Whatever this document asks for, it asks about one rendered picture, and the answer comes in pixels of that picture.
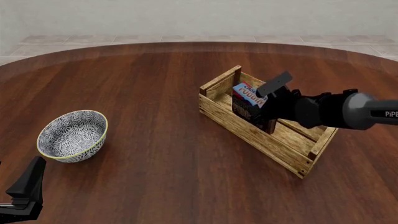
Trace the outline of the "black white patterned bowl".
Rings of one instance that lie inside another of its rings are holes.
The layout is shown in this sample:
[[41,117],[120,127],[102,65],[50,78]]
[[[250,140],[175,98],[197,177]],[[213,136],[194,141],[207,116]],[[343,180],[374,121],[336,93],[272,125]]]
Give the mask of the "black white patterned bowl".
[[108,131],[105,115],[93,110],[72,111],[46,125],[37,138],[37,150],[45,157],[76,163],[94,156],[104,145]]

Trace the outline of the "wooden slat tray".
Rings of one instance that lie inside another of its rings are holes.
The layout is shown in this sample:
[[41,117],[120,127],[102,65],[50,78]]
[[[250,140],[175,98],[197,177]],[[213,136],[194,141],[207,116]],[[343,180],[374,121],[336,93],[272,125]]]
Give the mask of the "wooden slat tray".
[[279,119],[274,132],[266,132],[232,112],[232,87],[247,82],[258,87],[264,82],[241,71],[237,65],[200,87],[199,110],[239,138],[261,151],[300,179],[311,171],[337,132],[337,128],[303,128]]

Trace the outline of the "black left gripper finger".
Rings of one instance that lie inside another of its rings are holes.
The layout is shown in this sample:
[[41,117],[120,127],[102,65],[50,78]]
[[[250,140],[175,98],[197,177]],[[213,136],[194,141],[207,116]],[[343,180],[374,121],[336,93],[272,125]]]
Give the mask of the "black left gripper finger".
[[41,156],[35,156],[24,173],[6,190],[6,194],[13,200],[26,199],[43,203],[42,182],[46,163]]

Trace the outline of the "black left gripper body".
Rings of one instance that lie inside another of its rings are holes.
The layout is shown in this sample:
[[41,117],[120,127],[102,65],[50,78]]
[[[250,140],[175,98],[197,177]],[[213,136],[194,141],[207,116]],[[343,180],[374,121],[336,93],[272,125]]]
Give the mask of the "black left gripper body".
[[42,210],[42,204],[27,199],[12,203],[0,203],[0,221],[31,221],[37,220]]

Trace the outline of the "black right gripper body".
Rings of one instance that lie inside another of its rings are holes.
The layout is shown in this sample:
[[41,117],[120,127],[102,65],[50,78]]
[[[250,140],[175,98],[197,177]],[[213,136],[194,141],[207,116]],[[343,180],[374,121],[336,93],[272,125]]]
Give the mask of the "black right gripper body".
[[269,120],[285,119],[297,121],[295,104],[301,97],[299,89],[289,90],[286,86],[280,87],[268,95],[265,108],[265,117]]

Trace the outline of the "chocolate pudding box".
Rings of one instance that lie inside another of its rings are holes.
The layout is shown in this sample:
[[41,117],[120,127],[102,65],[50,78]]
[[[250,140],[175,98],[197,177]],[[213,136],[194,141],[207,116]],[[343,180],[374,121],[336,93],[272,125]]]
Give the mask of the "chocolate pudding box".
[[257,97],[256,90],[247,82],[235,85],[232,95],[233,113],[265,133],[273,134],[276,120],[266,117],[265,105],[267,97]]

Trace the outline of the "small flat plate on stalk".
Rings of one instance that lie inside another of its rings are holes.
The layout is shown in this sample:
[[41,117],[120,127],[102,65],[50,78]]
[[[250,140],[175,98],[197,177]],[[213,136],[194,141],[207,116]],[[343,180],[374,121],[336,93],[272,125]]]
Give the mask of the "small flat plate on stalk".
[[292,80],[292,76],[288,71],[282,72],[275,78],[265,82],[256,89],[256,96],[263,98],[270,94],[278,94],[282,91],[289,91],[286,84]]

